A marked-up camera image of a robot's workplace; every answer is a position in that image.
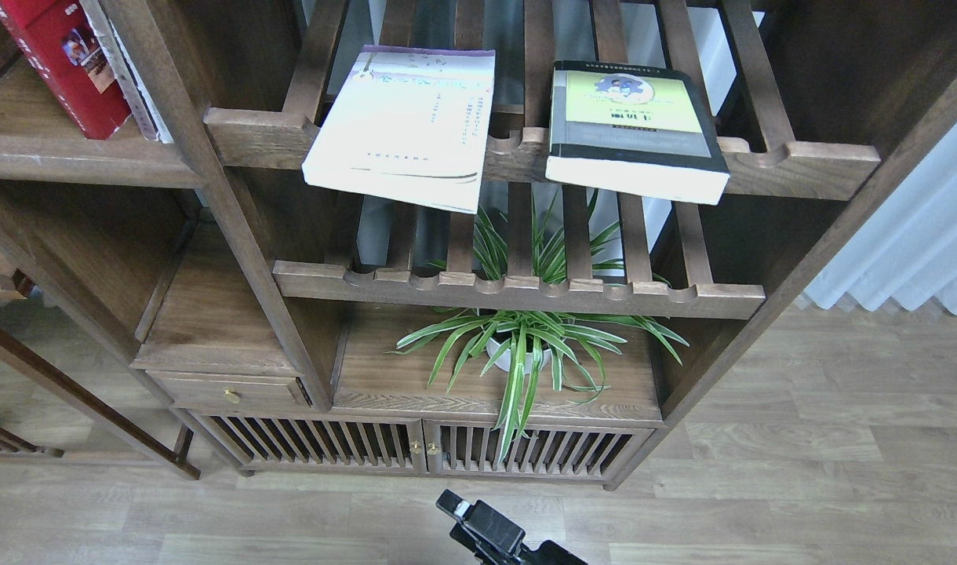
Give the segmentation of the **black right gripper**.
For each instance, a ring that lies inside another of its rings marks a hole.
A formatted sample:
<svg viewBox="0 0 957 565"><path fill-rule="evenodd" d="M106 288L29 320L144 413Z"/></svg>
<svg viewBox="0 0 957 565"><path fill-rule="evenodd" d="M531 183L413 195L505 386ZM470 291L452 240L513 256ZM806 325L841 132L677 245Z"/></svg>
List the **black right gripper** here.
<svg viewBox="0 0 957 565"><path fill-rule="evenodd" d="M449 536L482 564L585 564L554 541L535 549L522 543L526 532L486 503L471 504L452 490L444 490L436 508L456 521Z"/></svg>

